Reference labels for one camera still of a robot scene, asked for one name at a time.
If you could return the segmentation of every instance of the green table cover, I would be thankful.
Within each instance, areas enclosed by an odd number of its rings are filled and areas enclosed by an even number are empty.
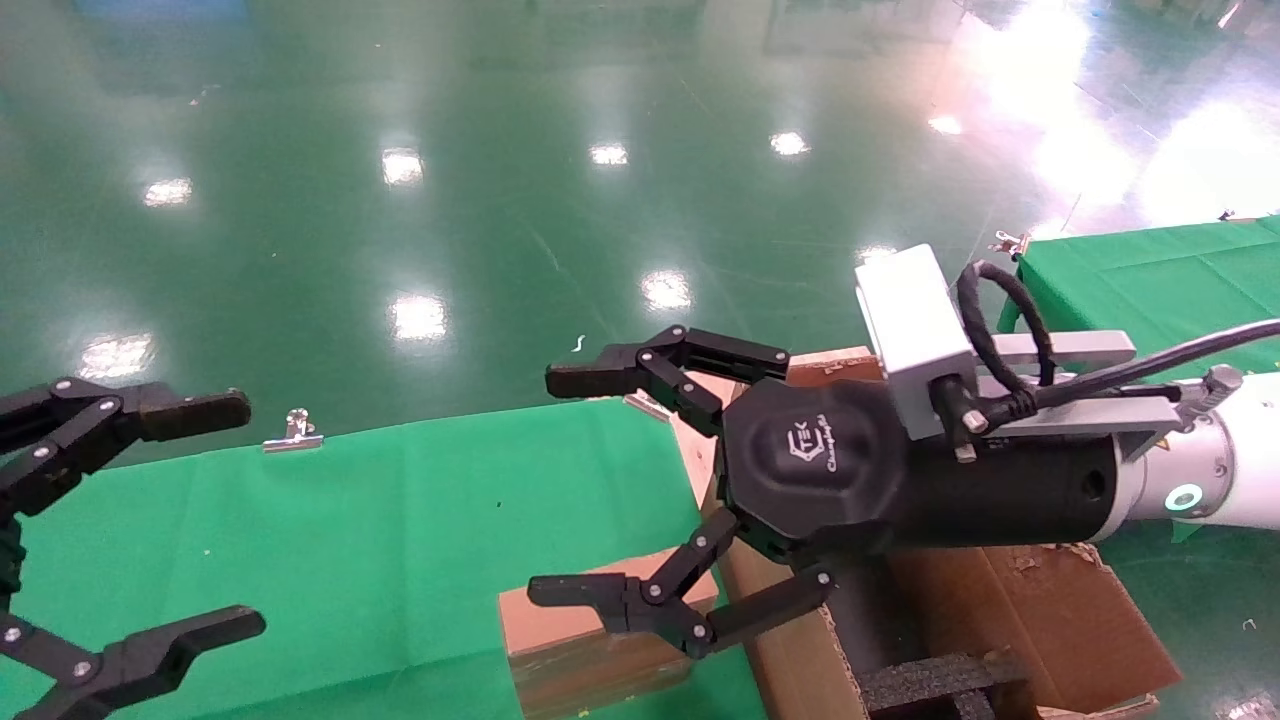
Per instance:
[[[123,719],[518,719],[497,594],[671,547],[699,518],[671,428],[618,401],[108,470],[24,523],[14,612],[100,648],[227,605],[268,632]],[[0,717],[49,682],[0,659]],[[764,719],[742,651],[591,717]]]
[[[1051,331],[1123,329],[1142,354],[1215,331],[1280,318],[1280,218],[1036,242],[1018,264]],[[1000,332],[1012,332],[1005,305]],[[1230,363],[1280,368],[1280,340],[1189,363],[1153,380]]]

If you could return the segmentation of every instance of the metal bracket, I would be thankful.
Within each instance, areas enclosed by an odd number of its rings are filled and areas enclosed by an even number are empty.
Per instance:
[[[1128,363],[1138,356],[1138,348],[1124,331],[1074,331],[1050,333],[1048,337],[1053,342],[1053,363],[1059,366],[1083,365],[1082,373]],[[1030,333],[997,334],[991,340],[1005,363],[1015,366],[1037,363],[1036,341]]]
[[[284,437],[262,443],[262,452],[288,452],[291,450],[311,450],[324,445],[324,436],[315,434],[316,427],[308,421],[305,407],[294,407],[284,416]]]

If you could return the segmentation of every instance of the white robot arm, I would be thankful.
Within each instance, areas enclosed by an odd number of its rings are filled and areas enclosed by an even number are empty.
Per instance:
[[[983,277],[997,281],[1015,301],[1021,300],[1028,315],[1025,290],[1007,273],[986,269],[989,274]],[[980,462],[972,445],[979,438],[991,443],[1002,437],[1111,436],[1115,500],[1093,541],[1110,536],[1125,520],[1157,518],[1280,529],[1280,373],[1243,375],[1217,365],[1202,380],[1120,386],[1224,346],[1280,334],[1280,320],[1201,338],[1158,354],[1162,357],[1134,360],[1137,351],[1124,332],[1047,333],[1033,306],[1028,318],[1032,334],[991,336],[984,327],[975,331],[974,323],[980,322],[974,319],[980,315],[974,291],[978,275],[970,274],[968,286],[966,278],[957,283],[957,316],[928,246],[868,263],[856,275],[863,316],[897,415],[913,439],[946,436],[957,461]],[[1052,345],[1052,360],[1043,352],[1046,340]],[[980,345],[989,350],[988,357],[1000,359],[992,374],[979,372],[992,364],[975,350]],[[998,372],[1036,364],[1042,387],[1032,387],[1025,378],[1010,387],[1015,380],[1001,378]],[[1073,365],[1083,374],[1055,374],[1055,366]],[[1103,386],[1096,370],[1119,379]],[[1037,397],[1050,395],[1043,392],[1046,375],[1056,382],[1051,392],[1059,397],[1073,389],[1069,386],[1079,389],[1085,384],[1082,380],[1094,389],[1069,402],[1050,400],[1037,406]],[[1010,401],[1015,396],[1029,407]],[[1010,405],[1021,413],[996,420]]]

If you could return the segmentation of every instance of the green floor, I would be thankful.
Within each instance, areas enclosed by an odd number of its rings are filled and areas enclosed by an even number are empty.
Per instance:
[[[3,0],[0,392],[78,372],[253,398],[251,427],[142,461],[278,436],[294,406],[348,433],[541,404],[580,338],[672,322],[864,343],[852,266],[886,249],[932,243],[955,275],[997,229],[1280,206],[1277,19],[1261,0]]]

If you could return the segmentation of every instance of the cardboard box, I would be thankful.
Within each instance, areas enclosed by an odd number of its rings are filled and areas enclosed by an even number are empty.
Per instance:
[[[666,550],[590,570],[648,578],[675,551]],[[719,591],[710,574],[685,593],[707,614]],[[526,720],[554,720],[669,688],[692,661],[657,635],[609,635],[590,607],[539,607],[525,588],[498,596],[507,661]]]
[[[851,348],[794,357],[787,382],[815,386],[881,377],[876,357]],[[726,404],[745,389],[718,378],[698,379]],[[672,423],[707,515],[716,507],[716,441],[678,418]],[[1149,693],[1181,679],[1092,546],[929,550],[899,553],[891,562],[929,651],[982,657],[1007,648],[1025,666],[1044,719],[1129,720],[1155,710]],[[741,542],[719,566],[730,601],[791,575]],[[748,644],[748,657],[773,720],[867,717],[823,611],[760,635]]]

